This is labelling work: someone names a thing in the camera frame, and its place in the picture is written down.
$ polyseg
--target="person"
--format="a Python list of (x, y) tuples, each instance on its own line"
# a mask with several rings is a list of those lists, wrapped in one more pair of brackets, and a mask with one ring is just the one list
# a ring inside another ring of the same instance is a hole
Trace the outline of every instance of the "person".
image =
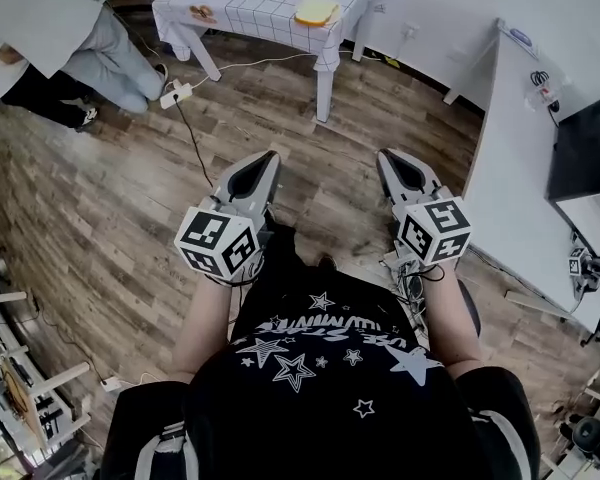
[(67, 128), (82, 129), (93, 122), (94, 107), (83, 110), (62, 100), (86, 99), (91, 89), (58, 72), (50, 79), (23, 59), (18, 52), (0, 43), (0, 100), (23, 107)]
[(429, 352), (391, 292), (273, 229), (231, 342), (231, 288), (203, 277), (169, 380), (120, 394), (100, 478), (173, 478), (145, 451), (182, 421), (188, 478), (538, 478), (522, 385), (485, 366), (450, 262), (422, 274)]
[(62, 71), (134, 113), (162, 95), (168, 75), (94, 0), (0, 0), (0, 43), (45, 77)]

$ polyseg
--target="wooden floor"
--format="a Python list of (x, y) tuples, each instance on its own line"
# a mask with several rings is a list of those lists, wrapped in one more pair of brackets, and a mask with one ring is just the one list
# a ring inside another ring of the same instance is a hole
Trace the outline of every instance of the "wooden floor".
[[(228, 35), (205, 43), (221, 66), (297, 53)], [(375, 152), (415, 154), (461, 194), (481, 120), (447, 107), (441, 94), (396, 69), (342, 57), (327, 124), (315, 120), (313, 62), (306, 57), (229, 69), (181, 106), (212, 178), (250, 153), (280, 152), (274, 212), (298, 229), (305, 261), (329, 252), (343, 270), (386, 283), (378, 261), (390, 249), (390, 209)], [(204, 77), (195, 61), (168, 63), (182, 82)], [(35, 293), (45, 320), (62, 330), (61, 338), (41, 318), (21, 325), (49, 374), (84, 360), (65, 343), (75, 340), (102, 377), (137, 383), (143, 372), (164, 376), (197, 280), (172, 241), (186, 209), (207, 192), (175, 108), (154, 103), (131, 116), (105, 106), (102, 120), (77, 134), (0, 104), (0, 244), (14, 286)], [(474, 255), (463, 258), (459, 272), (483, 320), (489, 363), (521, 378), (543, 450), (555, 457), (564, 443), (556, 446), (554, 403), (573, 405), (600, 369), (600, 345), (582, 349), (579, 329), (507, 303), (502, 294), (511, 280)], [(11, 308), (20, 319), (32, 309)], [(72, 382), (67, 394), (78, 408), (92, 395), (87, 430), (104, 444), (115, 396), (98, 387), (95, 374)], [(589, 410), (588, 398), (578, 403)]]

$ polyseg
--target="yellow sponge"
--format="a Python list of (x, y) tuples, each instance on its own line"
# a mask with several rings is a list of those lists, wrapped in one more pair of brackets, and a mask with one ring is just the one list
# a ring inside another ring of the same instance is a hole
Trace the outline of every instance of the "yellow sponge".
[(321, 27), (338, 9), (335, 0), (302, 0), (296, 9), (295, 20), (310, 27)]

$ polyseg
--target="star print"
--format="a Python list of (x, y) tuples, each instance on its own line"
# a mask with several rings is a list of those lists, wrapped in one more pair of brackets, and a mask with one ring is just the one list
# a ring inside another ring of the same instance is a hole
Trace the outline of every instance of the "star print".
[(403, 352), (389, 345), (384, 348), (399, 361), (391, 371), (409, 372), (418, 386), (424, 386), (427, 382), (427, 370), (442, 367), (442, 363), (429, 359), (422, 347), (416, 347), (411, 352)]
[(315, 373), (304, 365), (304, 354), (296, 357), (292, 361), (289, 361), (289, 359), (282, 356), (274, 357), (278, 360), (280, 366), (282, 366), (282, 370), (276, 373), (273, 381), (288, 380), (296, 393), (300, 392), (302, 379), (316, 376)]
[(332, 306), (335, 302), (331, 302), (327, 299), (327, 292), (324, 292), (320, 297), (316, 297), (315, 295), (309, 295), (313, 300), (313, 304), (309, 309), (320, 308), (322, 311), (327, 310), (327, 306)]
[(369, 414), (375, 414), (376, 411), (373, 410), (373, 400), (369, 400), (368, 402), (363, 402), (362, 400), (358, 400), (358, 405), (353, 408), (355, 412), (360, 415), (360, 419), (363, 419), (365, 416)]
[(349, 361), (351, 366), (355, 366), (358, 361), (362, 361), (362, 357), (360, 357), (359, 350), (351, 350), (347, 349), (347, 355), (344, 356), (344, 361)]
[(289, 352), (288, 349), (279, 347), (278, 343), (280, 343), (280, 340), (264, 341), (259, 338), (256, 338), (255, 345), (253, 345), (252, 347), (243, 348), (242, 350), (238, 350), (236, 354), (255, 352), (255, 354), (258, 356), (258, 368), (262, 369), (264, 363), (266, 363), (269, 356), (274, 352)]

